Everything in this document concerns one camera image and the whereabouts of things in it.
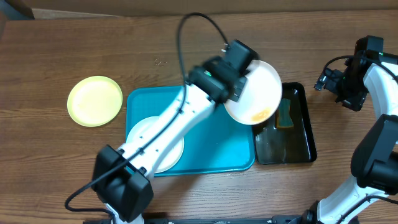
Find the white plate top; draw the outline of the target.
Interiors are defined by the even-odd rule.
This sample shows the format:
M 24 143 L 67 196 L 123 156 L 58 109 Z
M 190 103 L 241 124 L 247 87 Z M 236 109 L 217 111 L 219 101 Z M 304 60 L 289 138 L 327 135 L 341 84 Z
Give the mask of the white plate top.
M 239 100 L 228 100 L 224 107 L 237 122 L 255 125 L 266 121 L 279 107 L 282 82 L 275 68 L 261 60 L 253 60 L 248 70 Z

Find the green yellow sponge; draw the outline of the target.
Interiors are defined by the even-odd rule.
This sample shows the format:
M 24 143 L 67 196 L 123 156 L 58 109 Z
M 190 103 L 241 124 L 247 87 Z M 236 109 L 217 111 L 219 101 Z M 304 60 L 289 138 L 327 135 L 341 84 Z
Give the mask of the green yellow sponge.
M 288 129 L 293 128 L 294 123 L 292 118 L 290 117 L 290 100 L 289 99 L 281 99 L 276 116 L 276 124 L 277 129 Z

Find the yellow green plate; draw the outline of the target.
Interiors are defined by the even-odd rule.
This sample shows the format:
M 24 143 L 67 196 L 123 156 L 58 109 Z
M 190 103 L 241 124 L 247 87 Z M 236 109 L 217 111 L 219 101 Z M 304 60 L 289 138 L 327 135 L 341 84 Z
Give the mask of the yellow green plate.
M 67 100 L 67 111 L 77 124 L 97 127 L 113 120 L 122 104 L 123 93 L 114 80 L 92 76 L 72 88 Z

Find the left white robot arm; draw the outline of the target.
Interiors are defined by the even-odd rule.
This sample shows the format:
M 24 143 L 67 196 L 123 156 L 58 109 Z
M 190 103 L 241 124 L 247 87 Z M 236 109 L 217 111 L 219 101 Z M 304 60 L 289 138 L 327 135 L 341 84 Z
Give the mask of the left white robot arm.
M 172 148 L 219 104 L 238 101 L 257 52 L 239 40 L 224 56 L 193 67 L 188 80 L 167 109 L 138 139 L 119 149 L 106 145 L 96 156 L 92 189 L 111 213 L 111 223 L 143 222 L 142 212 L 154 193 L 154 172 Z

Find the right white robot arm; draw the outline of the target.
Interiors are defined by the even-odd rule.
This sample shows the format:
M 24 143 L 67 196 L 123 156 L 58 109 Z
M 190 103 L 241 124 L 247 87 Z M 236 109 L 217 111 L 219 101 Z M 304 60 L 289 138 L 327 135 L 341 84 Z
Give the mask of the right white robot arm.
M 314 87 L 335 94 L 336 102 L 359 111 L 367 96 L 376 122 L 354 150 L 351 175 L 330 196 L 316 201 L 292 223 L 357 223 L 372 203 L 397 194 L 397 56 L 383 51 L 381 37 L 356 41 L 354 54 L 344 55 L 344 71 L 324 66 Z

